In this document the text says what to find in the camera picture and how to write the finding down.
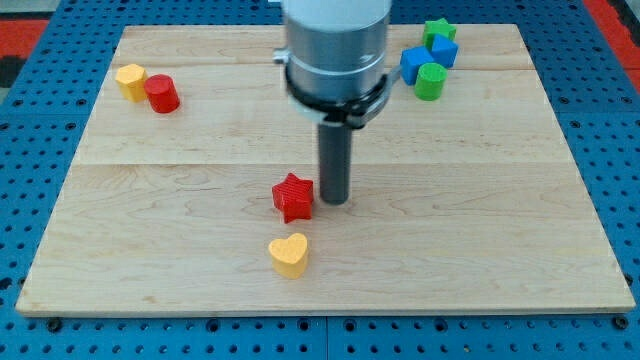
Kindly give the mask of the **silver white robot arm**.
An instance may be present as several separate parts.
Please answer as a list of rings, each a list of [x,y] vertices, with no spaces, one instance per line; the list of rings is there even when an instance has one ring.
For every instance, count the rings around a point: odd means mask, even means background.
[[[383,96],[391,0],[283,0],[290,99],[316,109]]]

